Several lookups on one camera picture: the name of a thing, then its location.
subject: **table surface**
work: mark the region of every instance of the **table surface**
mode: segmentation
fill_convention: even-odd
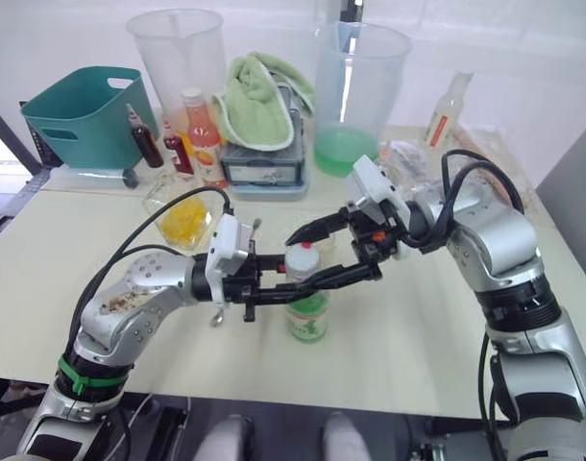
[[[241,220],[263,221],[259,253],[282,252],[294,229],[346,201],[342,180],[313,167],[309,176],[302,201],[235,204]],[[146,218],[142,190],[49,189],[0,235],[3,377],[52,380],[86,281]],[[549,281],[586,351],[586,277],[538,198],[528,195],[541,216],[534,221]],[[350,239],[337,235],[336,261],[353,262]],[[162,242],[150,227],[135,243]],[[124,268],[124,262],[114,267],[103,286]],[[244,324],[242,306],[233,306],[220,328],[208,326],[211,303],[178,309],[137,361],[126,389],[477,418],[484,319],[450,255],[414,253],[381,270],[381,281],[332,293],[328,334],[311,345],[288,334],[281,306],[258,307],[253,324]]]

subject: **teal plastic basket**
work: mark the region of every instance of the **teal plastic basket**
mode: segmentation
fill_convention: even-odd
[[[130,168],[141,152],[127,104],[158,138],[141,73],[124,67],[78,69],[26,103],[22,115],[69,166]]]

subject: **orange bottle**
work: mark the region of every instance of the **orange bottle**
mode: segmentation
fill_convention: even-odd
[[[197,170],[205,185],[225,188],[229,185],[220,164],[220,135],[210,120],[208,106],[201,89],[182,92],[188,116],[188,137],[195,151]]]

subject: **green towel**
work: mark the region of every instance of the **green towel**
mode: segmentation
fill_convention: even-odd
[[[278,151],[293,142],[293,124],[279,85],[290,87],[302,112],[314,112],[312,85],[291,64],[253,52],[233,60],[225,94],[214,98],[218,128],[229,142]]]

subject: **green cable tie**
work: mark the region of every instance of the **green cable tie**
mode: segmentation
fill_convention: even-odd
[[[69,365],[64,359],[64,355],[61,355],[59,359],[59,368],[61,371],[73,381],[72,390],[78,396],[80,396],[86,387],[112,387],[117,386],[125,381],[126,375],[118,377],[86,377],[80,375],[75,371],[71,365]]]

